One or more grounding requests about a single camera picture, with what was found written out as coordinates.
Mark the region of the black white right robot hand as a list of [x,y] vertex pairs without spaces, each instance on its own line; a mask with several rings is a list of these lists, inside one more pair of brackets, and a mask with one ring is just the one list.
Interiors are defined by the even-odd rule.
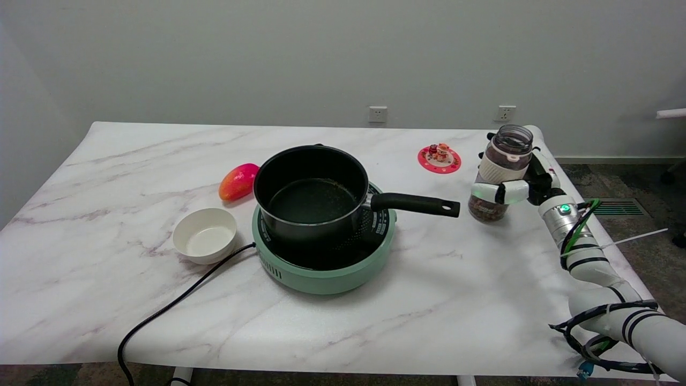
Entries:
[[558,175],[549,159],[536,146],[522,179],[497,185],[474,183],[471,186],[471,195],[495,204],[512,205],[528,201],[534,206],[539,206],[554,196],[563,196],[566,193],[562,190]]

